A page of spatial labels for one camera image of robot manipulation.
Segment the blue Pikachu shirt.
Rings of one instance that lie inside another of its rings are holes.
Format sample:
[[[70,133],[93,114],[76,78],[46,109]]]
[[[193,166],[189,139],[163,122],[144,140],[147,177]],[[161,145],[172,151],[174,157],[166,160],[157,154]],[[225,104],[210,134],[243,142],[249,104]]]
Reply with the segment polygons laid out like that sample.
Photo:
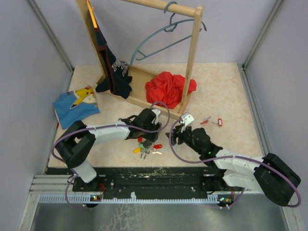
[[[52,105],[62,129],[100,112],[91,86],[60,94]]]

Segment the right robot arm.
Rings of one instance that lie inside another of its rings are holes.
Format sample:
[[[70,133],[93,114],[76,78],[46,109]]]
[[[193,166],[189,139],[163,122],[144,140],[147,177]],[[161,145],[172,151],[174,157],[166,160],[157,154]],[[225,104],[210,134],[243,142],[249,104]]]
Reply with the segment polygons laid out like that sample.
[[[284,207],[299,207],[302,203],[298,186],[301,178],[276,154],[265,157],[248,157],[230,152],[215,145],[204,128],[172,126],[166,133],[171,149],[176,144],[186,144],[199,155],[198,161],[189,161],[173,154],[189,164],[205,164],[223,171],[215,178],[215,185],[224,191],[240,187],[263,193],[271,202]]]

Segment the teal plastic hanger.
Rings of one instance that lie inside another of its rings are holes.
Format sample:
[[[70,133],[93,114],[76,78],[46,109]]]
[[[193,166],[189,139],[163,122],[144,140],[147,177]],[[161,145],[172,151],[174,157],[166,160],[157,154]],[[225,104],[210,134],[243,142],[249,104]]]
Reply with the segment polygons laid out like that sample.
[[[189,56],[195,56],[195,51],[199,39],[199,34],[201,31],[207,31],[206,25],[203,22],[203,12],[204,12],[204,6],[198,6],[196,8],[192,8],[189,6],[184,6],[178,4],[176,1],[163,1],[163,0],[131,0],[130,3],[134,3],[137,5],[162,10],[163,13],[171,13],[171,16],[169,18],[168,25],[156,30],[152,34],[150,34],[148,37],[146,37],[134,50],[131,59],[130,59],[130,65],[133,65],[135,61],[142,61],[149,57],[152,57],[172,46],[175,46],[185,40],[190,39],[190,50],[189,50]],[[193,22],[193,31],[192,34],[189,36],[185,36],[169,45],[166,45],[152,53],[145,54],[141,51],[141,48],[145,43],[147,43],[149,40],[151,40],[153,37],[157,36],[159,33],[172,33],[174,32],[178,25],[184,24],[187,22]]]

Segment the wooden clothes rack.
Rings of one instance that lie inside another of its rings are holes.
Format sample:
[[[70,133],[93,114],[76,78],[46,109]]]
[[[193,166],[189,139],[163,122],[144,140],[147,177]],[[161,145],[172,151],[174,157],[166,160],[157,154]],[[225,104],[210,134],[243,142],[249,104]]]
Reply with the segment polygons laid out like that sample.
[[[193,20],[192,38],[190,43],[190,50],[185,73],[184,90],[181,96],[181,102],[179,103],[178,106],[175,107],[175,109],[170,110],[171,117],[176,118],[185,111],[186,106],[191,97],[191,94],[188,93],[188,87],[191,80],[193,63],[195,59],[195,53],[200,33],[200,31],[198,31],[197,29],[201,28],[204,6],[198,6],[196,8],[192,8],[184,5],[178,5],[175,3],[167,3],[166,1],[162,0],[130,0],[129,3],[150,7],[162,11],[166,10],[167,12],[170,13],[175,13],[190,17]],[[105,67],[105,64],[103,63],[101,55],[99,54],[98,41],[94,35],[95,29],[97,29],[98,26],[93,13],[93,7],[91,6],[88,0],[77,0],[76,5],[79,9],[81,18],[85,24],[86,31],[89,35],[90,42],[93,46],[96,57],[98,59],[99,67],[101,68],[101,71],[103,73],[101,78],[98,80],[98,83],[101,83],[107,76],[106,74],[107,69]],[[134,66],[132,64],[128,66],[128,70],[130,73],[132,73],[133,80],[130,83],[130,86],[132,87],[132,93],[128,96],[127,102],[140,107],[149,106],[150,103],[147,102],[146,100],[145,84],[147,81],[150,81],[152,78],[157,76],[157,73],[145,70],[143,68]]]

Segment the key with red tag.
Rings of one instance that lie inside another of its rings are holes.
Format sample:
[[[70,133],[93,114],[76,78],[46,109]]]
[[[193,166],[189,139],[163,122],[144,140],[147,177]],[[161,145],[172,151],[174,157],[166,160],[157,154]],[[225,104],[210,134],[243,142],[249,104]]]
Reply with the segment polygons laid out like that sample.
[[[212,124],[216,125],[217,127],[223,126],[223,120],[221,118],[217,119],[217,122],[212,122]]]
[[[160,149],[162,149],[162,147],[163,147],[163,145],[161,145],[161,144],[154,144],[152,147],[151,147],[151,152],[153,153],[153,154],[162,154],[161,152],[160,152]]]

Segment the grey key organiser plate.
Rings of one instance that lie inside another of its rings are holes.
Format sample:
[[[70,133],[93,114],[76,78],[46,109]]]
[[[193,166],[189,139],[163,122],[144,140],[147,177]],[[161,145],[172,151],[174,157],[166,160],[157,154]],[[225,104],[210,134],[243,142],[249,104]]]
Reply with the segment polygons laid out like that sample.
[[[142,144],[143,149],[148,149],[152,146],[153,142],[146,140],[146,141],[142,142],[141,144]]]

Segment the red crumpled cloth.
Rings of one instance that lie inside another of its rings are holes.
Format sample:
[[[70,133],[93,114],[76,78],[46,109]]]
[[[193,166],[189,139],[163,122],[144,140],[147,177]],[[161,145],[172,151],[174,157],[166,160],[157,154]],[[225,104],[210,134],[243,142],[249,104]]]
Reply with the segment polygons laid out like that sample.
[[[169,109],[174,109],[182,99],[185,77],[161,72],[145,84],[146,100],[149,103],[163,102]]]

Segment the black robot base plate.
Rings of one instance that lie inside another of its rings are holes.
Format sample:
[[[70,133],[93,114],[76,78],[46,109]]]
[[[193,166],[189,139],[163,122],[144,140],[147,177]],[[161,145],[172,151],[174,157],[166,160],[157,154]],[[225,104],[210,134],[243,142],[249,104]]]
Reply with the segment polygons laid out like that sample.
[[[97,167],[98,178],[73,181],[74,192],[94,192],[103,199],[139,200],[206,199],[208,195],[241,192],[222,179],[223,170],[214,167]]]

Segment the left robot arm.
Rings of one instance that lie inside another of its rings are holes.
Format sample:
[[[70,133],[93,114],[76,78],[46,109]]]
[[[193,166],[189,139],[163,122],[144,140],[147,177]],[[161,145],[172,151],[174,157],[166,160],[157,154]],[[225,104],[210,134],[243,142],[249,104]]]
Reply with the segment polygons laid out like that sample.
[[[137,116],[132,115],[113,124],[98,127],[77,121],[55,142],[53,150],[57,150],[66,166],[83,180],[84,187],[94,191],[99,188],[100,179],[87,160],[92,147],[107,141],[139,137],[154,142],[162,126],[158,122],[160,115],[160,110],[146,108]]]

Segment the navy blue shirt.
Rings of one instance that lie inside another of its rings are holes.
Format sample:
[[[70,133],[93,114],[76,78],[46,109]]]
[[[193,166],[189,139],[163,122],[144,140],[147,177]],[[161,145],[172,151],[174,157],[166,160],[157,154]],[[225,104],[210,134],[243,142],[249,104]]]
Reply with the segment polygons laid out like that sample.
[[[96,50],[105,75],[105,79],[97,84],[96,92],[109,90],[113,95],[127,99],[132,92],[132,87],[129,85],[132,76],[129,75],[128,63],[116,58],[99,28],[94,31],[97,41]]]

